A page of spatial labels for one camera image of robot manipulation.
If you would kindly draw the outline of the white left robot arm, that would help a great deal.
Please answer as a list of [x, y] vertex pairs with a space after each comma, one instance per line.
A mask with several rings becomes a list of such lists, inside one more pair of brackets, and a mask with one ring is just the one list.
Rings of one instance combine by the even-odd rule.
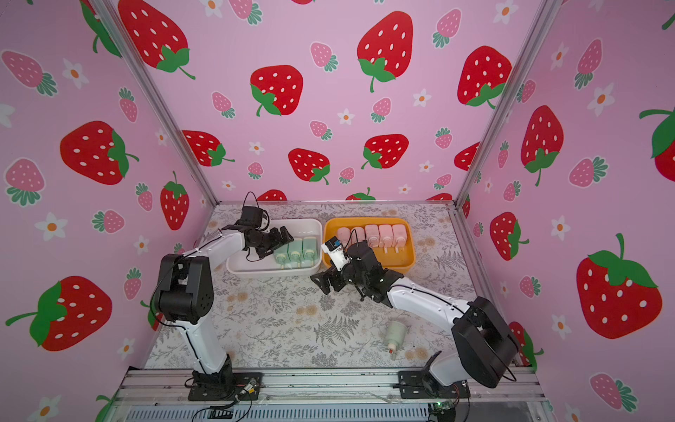
[[183, 335], [198, 374], [223, 372], [230, 358], [220, 345], [210, 312], [214, 303], [212, 266], [241, 252], [254, 252], [260, 260], [294, 240], [288, 229], [270, 228], [269, 214], [261, 207], [244, 206], [240, 218], [214, 238], [183, 254], [167, 254], [160, 261], [151, 305], [163, 315], [163, 324]]

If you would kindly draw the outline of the yellow plastic storage box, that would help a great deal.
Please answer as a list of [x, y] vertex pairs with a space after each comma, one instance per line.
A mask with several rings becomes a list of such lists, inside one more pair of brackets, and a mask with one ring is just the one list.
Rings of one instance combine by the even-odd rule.
[[323, 241], [326, 241], [337, 235], [338, 229], [346, 227], [353, 229], [355, 227], [365, 228], [369, 224], [374, 225], [403, 225], [406, 230], [406, 243], [398, 249], [395, 246], [389, 247], [387, 251], [383, 248], [374, 248], [374, 254], [383, 267], [393, 269], [399, 273], [406, 274], [416, 265], [416, 251], [411, 226], [404, 219], [395, 217], [338, 217], [330, 219], [323, 228]]

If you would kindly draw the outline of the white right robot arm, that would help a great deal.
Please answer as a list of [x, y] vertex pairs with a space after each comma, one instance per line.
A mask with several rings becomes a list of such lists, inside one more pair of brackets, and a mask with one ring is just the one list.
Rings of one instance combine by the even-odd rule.
[[409, 312], [452, 334], [456, 351], [436, 353], [420, 372], [418, 386], [428, 393], [438, 396], [470, 380], [494, 389], [511, 372], [509, 365], [520, 352], [520, 342], [490, 300], [453, 299], [423, 288], [406, 275], [384, 268], [366, 241], [344, 248], [334, 237], [322, 250], [330, 258], [330, 267], [311, 281], [325, 295], [351, 285], [363, 299]]

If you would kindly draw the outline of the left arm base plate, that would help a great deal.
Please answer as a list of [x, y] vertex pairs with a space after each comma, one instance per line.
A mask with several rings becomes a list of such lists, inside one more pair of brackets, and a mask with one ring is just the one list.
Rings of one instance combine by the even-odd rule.
[[257, 400], [264, 374], [261, 372], [234, 372], [232, 360], [227, 357], [223, 367], [214, 374], [202, 374], [196, 370], [189, 389], [188, 400], [192, 402]]

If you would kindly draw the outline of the white plastic storage box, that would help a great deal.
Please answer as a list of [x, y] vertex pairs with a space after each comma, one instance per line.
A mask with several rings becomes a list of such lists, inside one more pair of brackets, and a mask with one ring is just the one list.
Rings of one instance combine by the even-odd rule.
[[230, 274], [233, 274], [241, 279], [258, 279], [267, 277], [291, 277], [291, 276], [311, 276], [319, 272], [321, 267], [320, 260], [323, 258], [323, 253], [320, 251], [319, 242], [323, 241], [323, 225], [316, 219], [302, 218], [302, 219], [281, 219], [272, 220], [271, 228], [281, 228], [285, 226], [294, 239], [304, 239], [304, 237], [316, 237], [316, 264], [313, 267], [292, 268], [287, 265], [286, 268], [280, 269], [274, 260], [274, 254], [263, 260], [258, 259], [257, 253], [251, 253], [247, 257], [246, 251], [238, 252], [232, 255], [226, 261], [226, 269]]

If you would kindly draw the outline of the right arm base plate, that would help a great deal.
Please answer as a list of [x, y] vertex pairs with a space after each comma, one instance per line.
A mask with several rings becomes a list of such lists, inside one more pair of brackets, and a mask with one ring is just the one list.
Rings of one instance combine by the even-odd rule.
[[394, 389], [403, 399], [459, 400], [470, 398], [469, 378], [457, 353], [438, 352], [422, 369], [399, 371]]

